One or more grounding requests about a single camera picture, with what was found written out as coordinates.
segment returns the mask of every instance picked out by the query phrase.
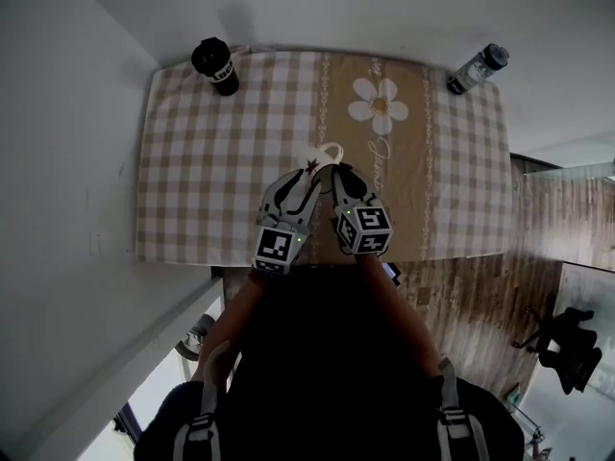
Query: black sleeve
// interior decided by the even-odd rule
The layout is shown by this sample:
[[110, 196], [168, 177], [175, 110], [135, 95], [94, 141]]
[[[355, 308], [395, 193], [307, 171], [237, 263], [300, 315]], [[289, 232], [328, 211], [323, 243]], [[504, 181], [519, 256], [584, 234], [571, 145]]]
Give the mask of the black sleeve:
[[173, 443], [180, 427], [201, 411], [202, 382], [176, 386], [164, 399], [154, 420], [135, 446], [135, 461], [173, 459]]
[[[431, 380], [433, 397], [440, 401], [442, 376]], [[523, 430], [496, 397], [474, 384], [457, 379], [459, 406], [474, 415], [482, 425], [489, 458], [498, 461], [521, 461], [524, 457]]]

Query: office chair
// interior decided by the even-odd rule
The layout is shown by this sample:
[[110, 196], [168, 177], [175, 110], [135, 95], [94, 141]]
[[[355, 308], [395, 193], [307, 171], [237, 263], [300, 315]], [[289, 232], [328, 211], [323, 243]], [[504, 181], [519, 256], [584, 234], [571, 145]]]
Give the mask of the office chair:
[[543, 367], [555, 369], [564, 393], [569, 395], [573, 389], [581, 393], [589, 377], [603, 358], [600, 349], [594, 348], [598, 335], [596, 331], [578, 327], [581, 321], [594, 317], [594, 311], [580, 311], [568, 307], [555, 318], [542, 320], [531, 307], [526, 307], [539, 329], [525, 342], [514, 342], [512, 346], [522, 349], [538, 338], [536, 348], [528, 347], [528, 352], [538, 353], [538, 360]]

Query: black shirt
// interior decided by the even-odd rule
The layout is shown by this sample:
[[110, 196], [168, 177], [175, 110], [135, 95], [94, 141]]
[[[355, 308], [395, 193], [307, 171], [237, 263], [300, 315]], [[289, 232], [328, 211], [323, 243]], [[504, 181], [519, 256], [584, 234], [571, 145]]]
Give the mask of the black shirt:
[[[442, 377], [428, 379], [389, 330], [357, 267], [297, 269], [263, 298], [216, 410], [223, 460], [439, 460]], [[459, 379], [460, 406], [481, 422], [492, 460], [521, 460], [520, 427], [491, 394]], [[199, 414], [201, 383], [173, 390], [135, 459], [172, 459]]]

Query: white marker cube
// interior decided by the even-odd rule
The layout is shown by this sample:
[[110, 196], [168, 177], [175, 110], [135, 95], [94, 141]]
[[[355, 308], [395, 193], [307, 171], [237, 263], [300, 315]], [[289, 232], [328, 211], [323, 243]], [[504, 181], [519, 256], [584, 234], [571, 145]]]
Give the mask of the white marker cube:
[[264, 272], [286, 275], [294, 256], [298, 253], [303, 241], [297, 233], [290, 230], [273, 229], [257, 226], [257, 249], [252, 258], [252, 266]]
[[337, 233], [354, 255], [388, 248], [393, 226], [382, 206], [340, 207], [336, 212]]

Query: white flower print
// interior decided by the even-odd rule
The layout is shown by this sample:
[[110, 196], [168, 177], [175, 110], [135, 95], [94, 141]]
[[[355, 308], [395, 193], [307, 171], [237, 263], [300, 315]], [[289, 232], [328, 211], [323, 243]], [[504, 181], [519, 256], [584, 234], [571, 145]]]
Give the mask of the white flower print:
[[393, 101], [397, 95], [397, 86], [391, 79], [382, 79], [378, 90], [367, 79], [356, 79], [353, 89], [362, 101], [351, 103], [348, 113], [356, 121], [373, 118], [372, 128], [375, 134], [390, 134], [393, 130], [393, 119], [404, 121], [407, 118], [406, 105], [401, 101]]

